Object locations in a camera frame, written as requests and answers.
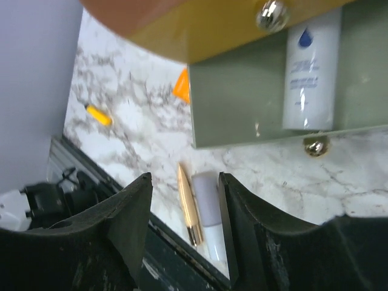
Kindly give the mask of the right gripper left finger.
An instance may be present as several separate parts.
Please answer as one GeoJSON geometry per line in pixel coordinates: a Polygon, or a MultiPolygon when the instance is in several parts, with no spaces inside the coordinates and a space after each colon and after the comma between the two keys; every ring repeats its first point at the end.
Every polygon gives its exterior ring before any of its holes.
{"type": "Polygon", "coordinates": [[[152,176],[47,229],[1,230],[2,290],[135,290],[152,176]]]}

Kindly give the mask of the grey bottom drawer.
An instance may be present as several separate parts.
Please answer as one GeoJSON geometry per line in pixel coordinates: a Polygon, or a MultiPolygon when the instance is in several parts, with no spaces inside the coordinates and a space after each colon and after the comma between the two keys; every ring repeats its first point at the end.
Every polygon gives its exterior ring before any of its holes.
{"type": "MultiPolygon", "coordinates": [[[[287,32],[189,67],[193,145],[321,136],[282,128],[287,32]]],[[[387,128],[387,2],[343,8],[331,135],[387,128]]]]}

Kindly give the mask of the lavender white bottle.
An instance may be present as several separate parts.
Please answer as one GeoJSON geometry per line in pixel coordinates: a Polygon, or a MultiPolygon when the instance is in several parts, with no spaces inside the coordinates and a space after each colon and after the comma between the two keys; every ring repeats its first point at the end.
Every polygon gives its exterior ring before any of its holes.
{"type": "Polygon", "coordinates": [[[217,174],[202,172],[192,176],[199,216],[210,259],[226,262],[226,248],[221,221],[217,174]]]}

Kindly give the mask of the beige gold concealer tube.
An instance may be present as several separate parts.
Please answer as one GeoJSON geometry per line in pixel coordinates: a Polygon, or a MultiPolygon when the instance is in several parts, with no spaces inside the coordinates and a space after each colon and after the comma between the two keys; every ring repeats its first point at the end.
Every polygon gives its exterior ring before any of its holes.
{"type": "Polygon", "coordinates": [[[189,240],[191,245],[196,247],[202,243],[199,218],[189,181],[180,163],[178,163],[177,183],[181,208],[184,214],[184,221],[189,234],[189,240]]]}

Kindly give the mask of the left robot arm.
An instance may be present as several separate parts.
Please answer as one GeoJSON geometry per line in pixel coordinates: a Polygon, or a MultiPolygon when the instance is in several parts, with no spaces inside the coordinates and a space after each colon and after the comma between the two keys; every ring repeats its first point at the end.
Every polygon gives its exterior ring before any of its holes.
{"type": "Polygon", "coordinates": [[[55,182],[39,182],[1,194],[1,228],[24,232],[47,228],[97,203],[99,183],[83,171],[67,168],[55,182]]]}

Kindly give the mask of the peach top drawer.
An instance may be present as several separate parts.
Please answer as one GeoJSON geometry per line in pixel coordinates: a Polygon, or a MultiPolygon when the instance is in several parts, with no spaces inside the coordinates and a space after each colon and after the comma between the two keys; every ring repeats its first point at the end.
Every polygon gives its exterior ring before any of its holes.
{"type": "Polygon", "coordinates": [[[81,0],[95,19],[122,37],[131,36],[183,3],[181,0],[81,0]]]}

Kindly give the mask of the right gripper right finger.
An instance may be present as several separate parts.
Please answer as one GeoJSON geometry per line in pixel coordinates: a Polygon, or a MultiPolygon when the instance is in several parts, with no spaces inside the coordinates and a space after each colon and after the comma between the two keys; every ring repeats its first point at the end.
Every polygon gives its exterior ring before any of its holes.
{"type": "Polygon", "coordinates": [[[386,290],[387,219],[337,216],[315,225],[219,175],[233,290],[386,290]]]}

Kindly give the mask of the yellow drawer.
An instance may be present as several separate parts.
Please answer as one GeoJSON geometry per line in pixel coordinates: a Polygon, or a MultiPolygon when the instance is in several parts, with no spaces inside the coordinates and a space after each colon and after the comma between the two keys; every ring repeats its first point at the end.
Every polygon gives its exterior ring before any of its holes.
{"type": "Polygon", "coordinates": [[[285,17],[261,25],[259,18],[266,4],[266,1],[186,1],[128,39],[159,56],[193,64],[344,6],[347,1],[281,1],[285,17]]]}

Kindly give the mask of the white blue tube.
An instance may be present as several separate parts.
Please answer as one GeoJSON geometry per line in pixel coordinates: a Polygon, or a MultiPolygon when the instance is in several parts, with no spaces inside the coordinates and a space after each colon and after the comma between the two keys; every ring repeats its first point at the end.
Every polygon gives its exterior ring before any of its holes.
{"type": "Polygon", "coordinates": [[[342,9],[289,28],[284,83],[283,128],[333,127],[342,9]]]}

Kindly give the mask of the orange sunscreen tube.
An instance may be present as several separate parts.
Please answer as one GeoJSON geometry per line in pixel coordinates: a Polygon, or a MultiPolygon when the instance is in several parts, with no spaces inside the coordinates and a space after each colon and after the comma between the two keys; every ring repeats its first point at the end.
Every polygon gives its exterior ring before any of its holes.
{"type": "Polygon", "coordinates": [[[187,104],[190,104],[190,81],[187,68],[182,70],[172,90],[172,94],[187,104]]]}

